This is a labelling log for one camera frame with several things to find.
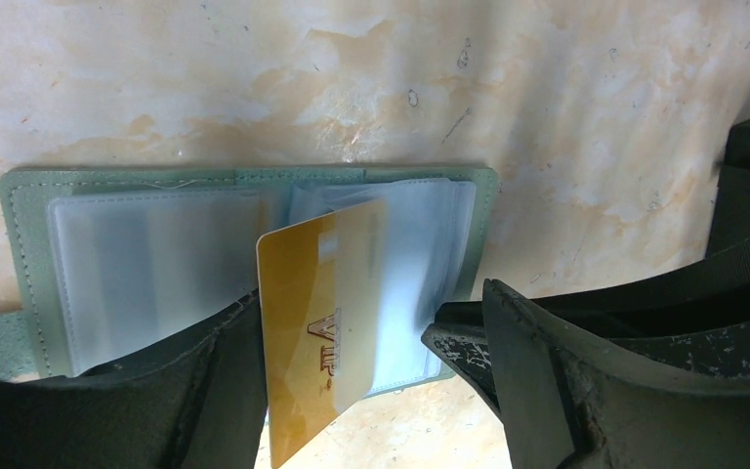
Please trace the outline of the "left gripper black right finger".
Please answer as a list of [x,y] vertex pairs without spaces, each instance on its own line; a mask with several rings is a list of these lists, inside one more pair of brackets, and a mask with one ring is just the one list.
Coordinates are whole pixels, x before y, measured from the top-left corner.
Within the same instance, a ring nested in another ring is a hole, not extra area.
[[750,321],[613,338],[498,280],[482,312],[515,467],[750,468]]

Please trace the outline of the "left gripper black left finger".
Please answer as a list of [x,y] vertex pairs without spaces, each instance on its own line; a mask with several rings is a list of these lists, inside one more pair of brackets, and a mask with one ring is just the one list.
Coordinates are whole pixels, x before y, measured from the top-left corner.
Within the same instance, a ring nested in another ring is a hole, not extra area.
[[266,411],[256,293],[72,378],[0,316],[0,468],[250,468]]

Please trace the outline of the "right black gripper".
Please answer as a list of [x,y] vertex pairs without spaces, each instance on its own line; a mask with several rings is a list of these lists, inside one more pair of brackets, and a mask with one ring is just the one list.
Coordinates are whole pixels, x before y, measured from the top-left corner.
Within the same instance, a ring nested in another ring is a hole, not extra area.
[[528,299],[500,280],[443,305],[423,344],[494,410],[542,365],[647,389],[750,396],[750,119],[729,130],[704,257],[642,280]]

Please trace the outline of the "orange credit card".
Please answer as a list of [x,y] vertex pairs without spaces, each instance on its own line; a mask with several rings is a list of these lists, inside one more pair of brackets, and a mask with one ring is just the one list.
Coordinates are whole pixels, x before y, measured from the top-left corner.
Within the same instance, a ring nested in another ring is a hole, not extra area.
[[273,468],[372,387],[386,223],[372,200],[258,240]]

